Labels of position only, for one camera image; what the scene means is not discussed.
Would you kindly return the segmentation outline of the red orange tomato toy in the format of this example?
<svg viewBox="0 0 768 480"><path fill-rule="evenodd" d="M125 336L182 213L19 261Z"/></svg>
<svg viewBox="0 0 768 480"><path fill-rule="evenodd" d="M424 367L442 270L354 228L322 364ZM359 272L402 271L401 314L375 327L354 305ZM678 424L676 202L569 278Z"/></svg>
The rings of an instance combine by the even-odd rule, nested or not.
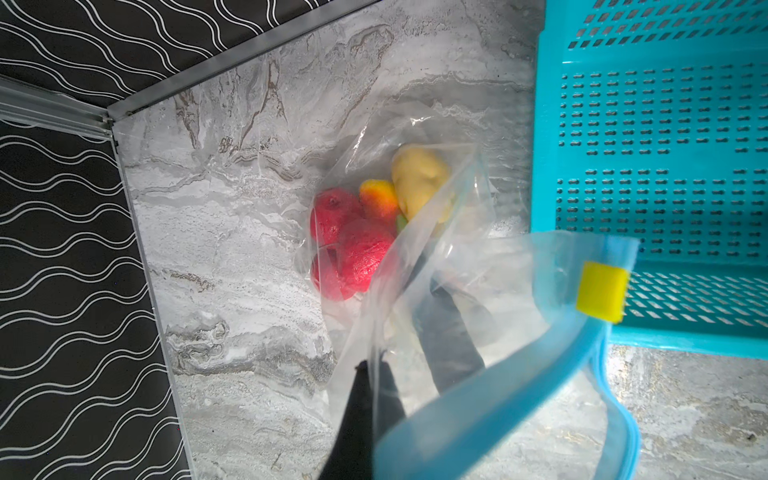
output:
<svg viewBox="0 0 768 480"><path fill-rule="evenodd" d="M382 179L365 180L359 187L359 199L365 216L394 227L400 213L394 185Z"/></svg>

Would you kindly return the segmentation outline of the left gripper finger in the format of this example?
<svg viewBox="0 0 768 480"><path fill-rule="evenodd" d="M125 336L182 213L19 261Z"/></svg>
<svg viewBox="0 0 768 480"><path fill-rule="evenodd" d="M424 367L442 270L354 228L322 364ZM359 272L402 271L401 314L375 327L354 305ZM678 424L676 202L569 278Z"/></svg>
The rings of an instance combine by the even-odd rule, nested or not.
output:
<svg viewBox="0 0 768 480"><path fill-rule="evenodd" d="M389 365L380 365L384 387L394 391L380 401L380 412L374 418L376 395L370 384L367 361L355 367L355 379L340 430L319 479L372 479L373 453L376 439L405 417L398 389Z"/></svg>

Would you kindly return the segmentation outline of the yellow potato toy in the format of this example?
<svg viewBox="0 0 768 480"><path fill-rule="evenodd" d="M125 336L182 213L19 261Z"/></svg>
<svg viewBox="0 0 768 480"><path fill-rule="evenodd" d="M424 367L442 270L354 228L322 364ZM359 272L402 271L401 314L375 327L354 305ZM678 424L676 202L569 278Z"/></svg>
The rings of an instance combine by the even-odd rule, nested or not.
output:
<svg viewBox="0 0 768 480"><path fill-rule="evenodd" d="M411 221L452 176L436 149L405 145L393 158L392 182L400 212Z"/></svg>

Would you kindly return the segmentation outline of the dark red apple toy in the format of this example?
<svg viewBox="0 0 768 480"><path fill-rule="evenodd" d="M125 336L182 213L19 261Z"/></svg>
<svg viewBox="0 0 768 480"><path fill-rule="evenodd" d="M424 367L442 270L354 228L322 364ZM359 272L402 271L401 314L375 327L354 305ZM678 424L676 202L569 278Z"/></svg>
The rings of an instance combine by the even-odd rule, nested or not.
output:
<svg viewBox="0 0 768 480"><path fill-rule="evenodd" d="M343 188L324 190L314 198L310 213L311 237L319 246L334 244L345 225L363 217L357 196Z"/></svg>

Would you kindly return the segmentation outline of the green leafy vegetable toy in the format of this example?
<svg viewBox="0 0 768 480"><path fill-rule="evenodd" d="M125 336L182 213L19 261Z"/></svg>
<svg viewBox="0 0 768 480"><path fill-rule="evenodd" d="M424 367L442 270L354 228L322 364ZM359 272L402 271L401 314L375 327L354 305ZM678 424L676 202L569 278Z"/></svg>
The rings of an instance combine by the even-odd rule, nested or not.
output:
<svg viewBox="0 0 768 480"><path fill-rule="evenodd" d="M406 228L407 224L407 218L402 214L398 214L395 219L396 233L400 234Z"/></svg>

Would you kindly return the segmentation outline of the red pepper toy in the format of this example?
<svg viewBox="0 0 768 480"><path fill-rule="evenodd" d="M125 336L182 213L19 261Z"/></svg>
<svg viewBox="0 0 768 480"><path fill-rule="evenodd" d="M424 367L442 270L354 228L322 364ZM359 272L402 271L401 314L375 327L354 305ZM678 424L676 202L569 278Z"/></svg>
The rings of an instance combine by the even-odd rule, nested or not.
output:
<svg viewBox="0 0 768 480"><path fill-rule="evenodd" d="M324 299L340 302L355 294L340 275L335 246L326 246L319 250L312 261L310 275L313 285Z"/></svg>

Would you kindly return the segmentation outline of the clear zip top bag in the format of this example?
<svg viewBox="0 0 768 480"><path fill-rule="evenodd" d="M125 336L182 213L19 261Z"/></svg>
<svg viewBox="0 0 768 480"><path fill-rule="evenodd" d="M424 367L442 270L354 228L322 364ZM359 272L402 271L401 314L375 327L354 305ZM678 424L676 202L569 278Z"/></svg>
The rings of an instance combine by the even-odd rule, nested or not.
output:
<svg viewBox="0 0 768 480"><path fill-rule="evenodd" d="M630 479L606 374L639 244L502 234L480 149L420 103L371 116L320 183L298 270L336 357L324 479Z"/></svg>

